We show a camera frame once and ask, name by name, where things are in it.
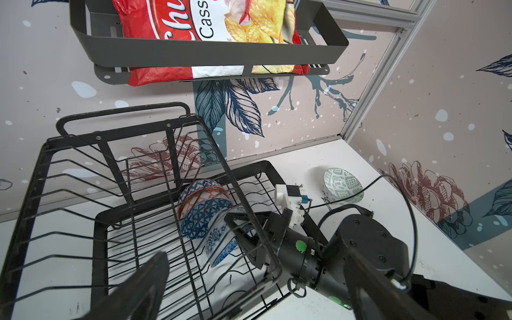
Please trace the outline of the blue triangle patterned bowl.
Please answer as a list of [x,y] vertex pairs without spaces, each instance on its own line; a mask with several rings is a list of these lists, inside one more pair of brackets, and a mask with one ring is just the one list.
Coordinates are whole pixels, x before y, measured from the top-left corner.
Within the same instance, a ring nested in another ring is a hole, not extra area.
[[232,201],[224,198],[214,198],[196,204],[179,223],[181,235],[188,239],[204,238],[211,219],[231,207]]

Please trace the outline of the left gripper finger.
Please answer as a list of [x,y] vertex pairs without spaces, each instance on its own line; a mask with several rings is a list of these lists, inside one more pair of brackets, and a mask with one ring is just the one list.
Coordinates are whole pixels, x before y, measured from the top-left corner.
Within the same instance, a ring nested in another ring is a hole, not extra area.
[[156,253],[83,319],[156,319],[169,276],[167,254]]

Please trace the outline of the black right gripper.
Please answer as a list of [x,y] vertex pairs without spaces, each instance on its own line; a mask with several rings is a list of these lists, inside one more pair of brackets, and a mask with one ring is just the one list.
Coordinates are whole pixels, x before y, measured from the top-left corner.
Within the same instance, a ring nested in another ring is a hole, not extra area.
[[328,240],[312,218],[305,220],[305,235],[289,228],[289,209],[281,215],[272,211],[230,211],[224,221],[245,257],[257,269],[280,270],[281,263],[292,294],[304,296],[309,287],[323,296],[332,295],[332,276],[323,262]]

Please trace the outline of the blue floral ceramic bowl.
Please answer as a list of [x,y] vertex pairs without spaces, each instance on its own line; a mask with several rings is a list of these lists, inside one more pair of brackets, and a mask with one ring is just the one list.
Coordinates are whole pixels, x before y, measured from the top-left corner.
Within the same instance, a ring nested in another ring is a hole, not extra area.
[[237,247],[235,234],[224,222],[216,223],[205,237],[205,251],[212,267],[217,267]]

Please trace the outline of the orange patterned ceramic bowl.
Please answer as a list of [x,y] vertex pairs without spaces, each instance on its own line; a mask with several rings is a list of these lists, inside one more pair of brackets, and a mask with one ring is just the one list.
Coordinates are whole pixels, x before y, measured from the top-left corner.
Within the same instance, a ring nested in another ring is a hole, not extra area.
[[184,217],[197,204],[217,197],[229,199],[227,190],[215,180],[197,180],[191,183],[179,196],[177,217],[183,220]]

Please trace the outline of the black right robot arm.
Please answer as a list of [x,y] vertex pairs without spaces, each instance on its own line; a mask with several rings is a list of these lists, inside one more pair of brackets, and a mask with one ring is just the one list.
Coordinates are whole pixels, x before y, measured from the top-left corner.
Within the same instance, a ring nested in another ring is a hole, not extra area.
[[297,297],[312,289],[357,319],[511,318],[509,301],[412,273],[407,245],[364,208],[345,217],[326,243],[318,226],[301,234],[289,227],[290,219],[286,209],[259,213],[255,222],[228,213],[225,222],[245,252],[269,241]]

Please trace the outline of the black wire dish rack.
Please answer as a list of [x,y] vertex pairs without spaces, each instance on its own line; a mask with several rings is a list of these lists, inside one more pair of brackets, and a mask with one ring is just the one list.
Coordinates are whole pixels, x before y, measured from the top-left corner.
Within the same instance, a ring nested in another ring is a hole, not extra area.
[[222,185],[230,211],[281,213],[267,161],[230,168],[205,121],[183,114],[153,123],[77,134],[121,109],[60,119],[48,139],[13,228],[1,270],[2,319],[83,319],[156,253],[169,276],[156,319],[258,319],[288,297],[282,269],[257,269],[240,246],[217,267],[205,237],[181,235],[181,193],[197,180]]

